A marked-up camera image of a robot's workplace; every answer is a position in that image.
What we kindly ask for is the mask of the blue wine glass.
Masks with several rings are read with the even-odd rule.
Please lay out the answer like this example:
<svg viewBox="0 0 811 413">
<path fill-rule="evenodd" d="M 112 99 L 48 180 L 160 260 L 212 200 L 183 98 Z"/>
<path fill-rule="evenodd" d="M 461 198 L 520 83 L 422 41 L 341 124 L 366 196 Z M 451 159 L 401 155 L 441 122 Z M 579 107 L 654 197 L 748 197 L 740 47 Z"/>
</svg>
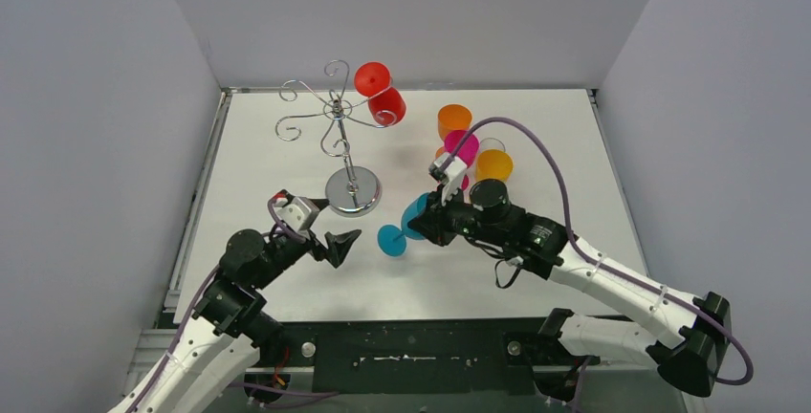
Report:
<svg viewBox="0 0 811 413">
<path fill-rule="evenodd" d="M 408 223 L 418 216 L 427 205 L 427 193 L 421 194 L 403 211 L 399 225 L 384 225 L 377 233 L 377 244 L 382 253 L 390 257 L 405 254 L 409 240 L 424 241 L 426 237 L 412 229 Z"/>
</svg>

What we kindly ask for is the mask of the magenta wine glass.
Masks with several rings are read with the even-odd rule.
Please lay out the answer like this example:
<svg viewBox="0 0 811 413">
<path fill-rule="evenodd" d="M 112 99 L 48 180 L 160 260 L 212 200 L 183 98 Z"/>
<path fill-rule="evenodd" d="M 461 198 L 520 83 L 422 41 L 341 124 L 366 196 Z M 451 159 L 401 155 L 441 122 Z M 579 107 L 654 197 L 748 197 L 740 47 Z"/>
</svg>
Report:
<svg viewBox="0 0 811 413">
<path fill-rule="evenodd" d="M 453 152 L 458 145 L 461 148 L 456 154 L 467 168 L 472 167 L 479 151 L 479 140 L 475 135 L 470 135 L 465 141 L 462 139 L 467 135 L 467 130 L 453 130 L 444 139 L 444 149 L 447 153 Z"/>
</svg>

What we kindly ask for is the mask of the yellow wine glass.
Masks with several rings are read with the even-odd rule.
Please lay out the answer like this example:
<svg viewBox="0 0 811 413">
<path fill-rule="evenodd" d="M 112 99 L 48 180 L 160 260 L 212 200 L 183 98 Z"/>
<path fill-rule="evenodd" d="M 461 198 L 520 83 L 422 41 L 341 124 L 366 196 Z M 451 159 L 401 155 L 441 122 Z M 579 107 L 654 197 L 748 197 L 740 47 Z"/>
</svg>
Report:
<svg viewBox="0 0 811 413">
<path fill-rule="evenodd" d="M 509 154 L 498 149 L 481 152 L 475 162 L 475 180 L 480 182 L 495 179 L 507 182 L 514 170 L 514 162 Z"/>
</svg>

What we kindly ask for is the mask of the clear patterned wine glass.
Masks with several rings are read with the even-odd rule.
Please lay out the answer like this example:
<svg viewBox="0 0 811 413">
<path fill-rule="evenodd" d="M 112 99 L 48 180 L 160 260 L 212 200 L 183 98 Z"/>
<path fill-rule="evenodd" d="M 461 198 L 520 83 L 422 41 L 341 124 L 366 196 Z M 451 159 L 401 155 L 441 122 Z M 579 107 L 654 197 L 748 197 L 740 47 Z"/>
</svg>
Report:
<svg viewBox="0 0 811 413">
<path fill-rule="evenodd" d="M 489 150 L 497 150 L 500 152 L 506 151 L 505 144 L 497 138 L 484 138 L 479 141 L 479 152 L 483 153 Z"/>
</svg>

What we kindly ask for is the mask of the orange wine glass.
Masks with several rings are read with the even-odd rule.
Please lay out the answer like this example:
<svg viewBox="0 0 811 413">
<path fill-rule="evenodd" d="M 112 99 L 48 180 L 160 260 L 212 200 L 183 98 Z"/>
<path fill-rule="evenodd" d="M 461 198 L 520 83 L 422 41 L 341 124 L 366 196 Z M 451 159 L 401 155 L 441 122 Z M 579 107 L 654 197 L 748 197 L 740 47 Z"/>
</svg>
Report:
<svg viewBox="0 0 811 413">
<path fill-rule="evenodd" d="M 443 145 L 435 152 L 435 157 L 439 158 L 446 152 L 444 144 L 450 136 L 450 150 L 453 151 L 456 144 L 470 128 L 473 120 L 472 112 L 461 104 L 448 104 L 443 106 L 437 114 L 437 130 Z"/>
</svg>

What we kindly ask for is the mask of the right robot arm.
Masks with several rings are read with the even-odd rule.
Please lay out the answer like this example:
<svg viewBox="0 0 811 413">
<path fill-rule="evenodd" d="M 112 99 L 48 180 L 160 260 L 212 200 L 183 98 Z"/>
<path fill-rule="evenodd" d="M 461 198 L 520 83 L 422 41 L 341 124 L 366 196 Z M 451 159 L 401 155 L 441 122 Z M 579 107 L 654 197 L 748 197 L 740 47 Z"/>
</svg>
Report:
<svg viewBox="0 0 811 413">
<path fill-rule="evenodd" d="M 556 308 L 538 331 L 540 354 L 560 364 L 597 357 L 653 368 L 671 386 L 707 398 L 730 345 L 730 303 L 717 293 L 699 297 L 671 290 L 605 256 L 565 226 L 510 202 L 504 183 L 473 186 L 471 199 L 445 201 L 436 189 L 408 227 L 437 246 L 456 237 L 493 248 L 523 272 L 584 293 L 621 319 Z"/>
</svg>

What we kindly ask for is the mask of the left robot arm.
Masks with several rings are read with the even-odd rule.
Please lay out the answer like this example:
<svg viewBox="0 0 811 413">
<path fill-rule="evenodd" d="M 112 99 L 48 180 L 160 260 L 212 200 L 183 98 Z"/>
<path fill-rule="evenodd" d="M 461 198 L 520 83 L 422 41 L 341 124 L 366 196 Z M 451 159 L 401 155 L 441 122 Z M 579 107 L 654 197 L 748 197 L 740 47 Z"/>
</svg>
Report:
<svg viewBox="0 0 811 413">
<path fill-rule="evenodd" d="M 274 220 L 270 232 L 235 232 L 168 348 L 114 411 L 201 412 L 238 374 L 256 363 L 277 363 L 283 326 L 265 313 L 262 290 L 306 255 L 339 268 L 362 234 L 326 232 L 319 239 L 311 226 L 327 205 L 281 190 L 267 203 Z"/>
</svg>

